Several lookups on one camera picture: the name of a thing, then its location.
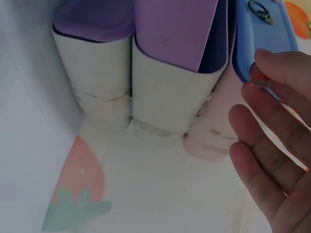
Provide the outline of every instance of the metal ring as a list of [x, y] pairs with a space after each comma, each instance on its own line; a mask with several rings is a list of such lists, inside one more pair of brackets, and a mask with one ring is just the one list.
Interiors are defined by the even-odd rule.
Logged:
[[[252, 4], [259, 6], [262, 10], [257, 10], [257, 11], [254, 10], [254, 8], [252, 7]], [[265, 18], [270, 17], [270, 12], [260, 2], [257, 2], [255, 0], [250, 0], [248, 1], [247, 6], [249, 10], [259, 18], [265, 19]]]

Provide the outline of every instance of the green strawberry leaf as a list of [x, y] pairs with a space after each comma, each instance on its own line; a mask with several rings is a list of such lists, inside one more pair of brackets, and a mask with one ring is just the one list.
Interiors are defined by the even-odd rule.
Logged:
[[75, 222], [74, 201], [71, 194], [64, 188], [57, 192], [58, 203], [50, 203], [42, 230], [46, 232], [58, 232], [70, 229]]
[[61, 187], [57, 192], [57, 199], [57, 204], [51, 203], [49, 206], [42, 227], [43, 231], [72, 230], [74, 233], [82, 233], [87, 221], [107, 214], [112, 208], [112, 203], [109, 201], [93, 202], [89, 189], [81, 192], [77, 204], [74, 203], [72, 195]]
[[112, 208], [110, 201], [91, 202], [84, 208], [84, 216], [87, 219], [93, 219], [109, 213]]
[[310, 37], [310, 40], [311, 40], [311, 21], [307, 22], [307, 27], [308, 27], [309, 37]]

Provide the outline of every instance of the fingernail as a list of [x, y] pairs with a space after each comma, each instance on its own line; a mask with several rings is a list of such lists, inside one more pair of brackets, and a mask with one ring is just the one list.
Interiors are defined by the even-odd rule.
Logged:
[[260, 57], [264, 57], [264, 56], [269, 55], [269, 54], [272, 54], [272, 52], [269, 50], [263, 50], [263, 49], [257, 49], [255, 52], [255, 55], [260, 56]]

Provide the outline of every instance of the finger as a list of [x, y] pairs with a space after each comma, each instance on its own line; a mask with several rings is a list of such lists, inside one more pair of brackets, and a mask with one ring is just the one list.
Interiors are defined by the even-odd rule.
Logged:
[[299, 181], [294, 191], [287, 197], [275, 216], [276, 232], [299, 232], [304, 227], [307, 218], [311, 213], [311, 173], [307, 172]]
[[274, 178], [286, 194], [291, 193], [305, 171], [274, 145], [245, 106], [233, 106], [229, 111], [229, 122], [264, 171]]
[[311, 56], [297, 51], [271, 53], [257, 50], [255, 62], [270, 79], [291, 86], [311, 100]]
[[306, 233], [310, 232], [311, 228], [311, 213], [308, 214], [308, 216], [298, 224], [298, 226], [293, 230], [293, 233]]
[[230, 157], [255, 203], [272, 224], [278, 209], [286, 199], [285, 195], [264, 173], [245, 144], [242, 142], [233, 144], [230, 147]]
[[307, 167], [311, 166], [311, 133], [265, 89], [246, 84], [241, 94], [262, 122], [285, 148]]
[[301, 117], [306, 125], [311, 127], [311, 101], [282, 83], [273, 82], [270, 88], [284, 104], [291, 107]]

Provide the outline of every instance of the white surface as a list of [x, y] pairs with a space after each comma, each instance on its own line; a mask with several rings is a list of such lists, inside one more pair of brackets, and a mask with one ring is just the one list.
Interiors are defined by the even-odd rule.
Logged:
[[104, 200], [112, 202], [86, 233], [240, 233], [246, 193], [229, 157], [209, 163], [181, 143], [152, 147], [132, 125], [106, 134], [85, 122], [79, 135], [102, 162]]
[[176, 145], [212, 91], [227, 61], [214, 73], [194, 73], [146, 56], [134, 39], [132, 47], [135, 134], [153, 145]]
[[87, 117], [105, 130], [130, 124], [132, 38], [92, 43], [53, 32], [73, 91]]
[[0, 231], [39, 233], [81, 113], [50, 22], [59, 1], [0, 1]]

